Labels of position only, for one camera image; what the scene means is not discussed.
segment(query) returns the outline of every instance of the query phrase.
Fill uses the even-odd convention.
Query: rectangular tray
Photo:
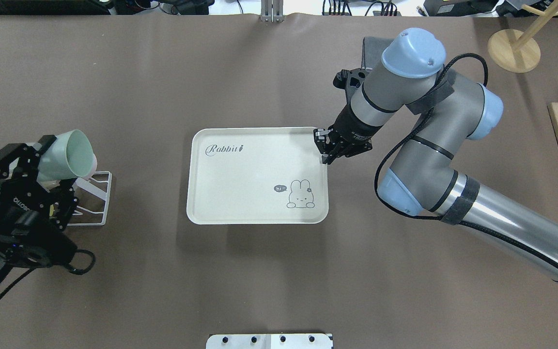
[[[196,224],[319,223],[327,168],[312,127],[206,128],[193,137],[186,214]]]

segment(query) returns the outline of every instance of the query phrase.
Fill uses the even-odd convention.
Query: light blue cap
[[[467,137],[471,141],[482,139],[490,133],[503,115],[503,101],[497,95],[488,91],[485,86],[480,85],[483,89],[483,113],[475,130]]]
[[[416,216],[423,211],[419,201],[390,168],[378,186],[378,196],[389,205],[410,216]]]
[[[400,77],[418,79],[438,73],[445,64],[445,47],[421,28],[401,32],[383,51],[383,66]]]

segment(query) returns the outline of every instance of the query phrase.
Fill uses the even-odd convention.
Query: table
[[[558,19],[524,75],[487,56],[505,18],[0,17],[0,147],[80,128],[115,174],[107,225],[69,228],[95,268],[38,270],[0,303],[0,348],[204,348],[211,333],[334,334],[336,348],[558,348],[558,285],[467,230],[378,203],[373,173],[416,121],[403,109],[374,150],[328,170],[317,225],[199,226],[186,217],[190,143],[208,127],[327,127],[331,82],[364,36],[432,31],[448,60],[490,63],[505,103],[453,165],[558,222]],[[477,61],[456,69],[477,81]],[[9,277],[11,282],[22,271]]]

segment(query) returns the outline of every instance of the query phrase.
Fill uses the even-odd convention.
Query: cartoon bunny
[[[288,208],[312,208],[316,205],[314,204],[314,194],[311,192],[311,184],[307,179],[292,181],[290,190]]]

